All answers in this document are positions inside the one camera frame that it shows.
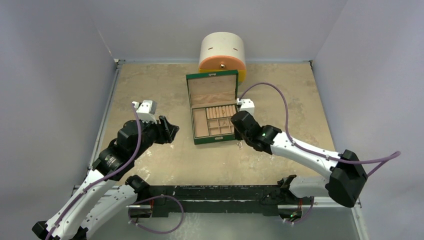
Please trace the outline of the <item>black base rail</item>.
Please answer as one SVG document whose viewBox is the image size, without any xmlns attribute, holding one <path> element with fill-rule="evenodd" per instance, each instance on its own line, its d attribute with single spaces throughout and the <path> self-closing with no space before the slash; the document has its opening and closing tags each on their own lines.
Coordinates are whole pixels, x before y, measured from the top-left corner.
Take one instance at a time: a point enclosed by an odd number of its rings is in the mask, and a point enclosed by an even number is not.
<svg viewBox="0 0 424 240">
<path fill-rule="evenodd" d="M 151 185 L 137 196 L 131 216 L 170 213 L 261 214 L 299 219 L 313 202 L 280 185 Z"/>
</svg>

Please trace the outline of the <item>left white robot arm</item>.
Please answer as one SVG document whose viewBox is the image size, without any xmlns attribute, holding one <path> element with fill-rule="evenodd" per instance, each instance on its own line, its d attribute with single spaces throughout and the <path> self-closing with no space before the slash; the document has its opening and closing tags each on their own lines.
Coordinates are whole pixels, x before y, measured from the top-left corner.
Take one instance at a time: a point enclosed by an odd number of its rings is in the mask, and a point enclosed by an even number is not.
<svg viewBox="0 0 424 240">
<path fill-rule="evenodd" d="M 81 230 L 84 217 L 104 193 L 134 167 L 135 159 L 153 144 L 172 143 L 179 129 L 169 123 L 165 116 L 148 123 L 127 121 L 117 137 L 99 154 L 77 194 L 53 218 L 36 222 L 32 227 L 34 234 L 41 240 L 74 237 Z"/>
</svg>

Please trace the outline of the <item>green jewelry tray insert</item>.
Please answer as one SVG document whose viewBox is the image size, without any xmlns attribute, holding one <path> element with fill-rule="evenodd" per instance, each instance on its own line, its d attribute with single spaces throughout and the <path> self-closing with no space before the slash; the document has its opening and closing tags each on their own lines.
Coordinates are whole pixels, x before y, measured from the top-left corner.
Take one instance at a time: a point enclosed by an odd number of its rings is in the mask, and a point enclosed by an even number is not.
<svg viewBox="0 0 424 240">
<path fill-rule="evenodd" d="M 191 109 L 195 139 L 229 136 L 235 133 L 231 117 L 238 112 L 235 104 L 197 107 Z"/>
</svg>

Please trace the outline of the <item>white orange round drawer box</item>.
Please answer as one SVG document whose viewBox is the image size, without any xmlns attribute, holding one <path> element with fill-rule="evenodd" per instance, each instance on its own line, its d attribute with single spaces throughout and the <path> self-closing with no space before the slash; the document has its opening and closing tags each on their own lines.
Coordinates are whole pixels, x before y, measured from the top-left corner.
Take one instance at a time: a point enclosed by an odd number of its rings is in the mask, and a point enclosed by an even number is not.
<svg viewBox="0 0 424 240">
<path fill-rule="evenodd" d="M 213 32 L 201 42 L 198 71 L 200 73 L 237 70 L 238 83 L 246 79 L 247 66 L 243 40 L 231 32 Z"/>
</svg>

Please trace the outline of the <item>green jewelry box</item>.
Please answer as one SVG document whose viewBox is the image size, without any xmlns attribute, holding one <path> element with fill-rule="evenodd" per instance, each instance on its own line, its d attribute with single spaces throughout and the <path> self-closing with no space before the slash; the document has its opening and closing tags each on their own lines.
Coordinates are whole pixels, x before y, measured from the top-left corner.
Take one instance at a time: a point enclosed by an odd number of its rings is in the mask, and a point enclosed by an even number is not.
<svg viewBox="0 0 424 240">
<path fill-rule="evenodd" d="M 194 144 L 233 141 L 231 117 L 239 111 L 239 72 L 202 72 L 187 74 L 185 78 Z"/>
</svg>

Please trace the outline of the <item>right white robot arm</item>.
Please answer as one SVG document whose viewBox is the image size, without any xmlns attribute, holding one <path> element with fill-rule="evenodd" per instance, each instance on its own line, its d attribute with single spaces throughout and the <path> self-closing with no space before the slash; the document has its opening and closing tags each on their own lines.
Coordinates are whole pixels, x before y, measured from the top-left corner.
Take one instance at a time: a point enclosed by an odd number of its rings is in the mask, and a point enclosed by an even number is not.
<svg viewBox="0 0 424 240">
<path fill-rule="evenodd" d="M 260 126 L 247 111 L 230 119 L 235 135 L 258 152 L 284 157 L 319 174 L 315 177 L 285 178 L 280 196 L 288 204 L 304 197 L 329 197 L 344 207 L 352 208 L 368 180 L 358 156 L 324 150 L 295 138 L 272 125 Z"/>
</svg>

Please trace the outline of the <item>aluminium frame rail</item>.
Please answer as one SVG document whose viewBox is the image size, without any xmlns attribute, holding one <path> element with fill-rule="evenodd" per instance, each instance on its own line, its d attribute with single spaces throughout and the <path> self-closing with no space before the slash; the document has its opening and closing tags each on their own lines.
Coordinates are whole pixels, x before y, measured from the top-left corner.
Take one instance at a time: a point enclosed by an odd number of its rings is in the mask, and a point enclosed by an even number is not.
<svg viewBox="0 0 424 240">
<path fill-rule="evenodd" d="M 111 88 L 108 94 L 108 98 L 106 100 L 106 104 L 105 104 L 105 109 L 103 112 L 103 116 L 100 122 L 100 126 L 98 129 L 98 133 L 96 135 L 96 139 L 94 142 L 94 147 L 93 147 L 93 151 L 90 157 L 90 161 L 88 163 L 88 170 L 92 169 L 93 163 L 94 161 L 97 159 L 98 154 L 101 150 L 102 147 L 102 142 L 103 142 L 103 138 L 104 138 L 104 134 L 105 134 L 105 129 L 107 128 L 107 123 L 108 123 L 108 119 L 109 119 L 109 113 L 110 113 L 110 109 L 114 100 L 114 95 L 116 92 L 116 87 L 118 85 L 118 81 L 120 78 L 120 74 L 122 71 L 122 67 L 123 65 L 126 63 L 126 60 L 124 59 L 115 59 L 115 63 L 116 63 L 116 69 L 115 69 L 115 73 L 114 73 L 114 77 L 112 79 L 112 84 L 111 84 Z"/>
</svg>

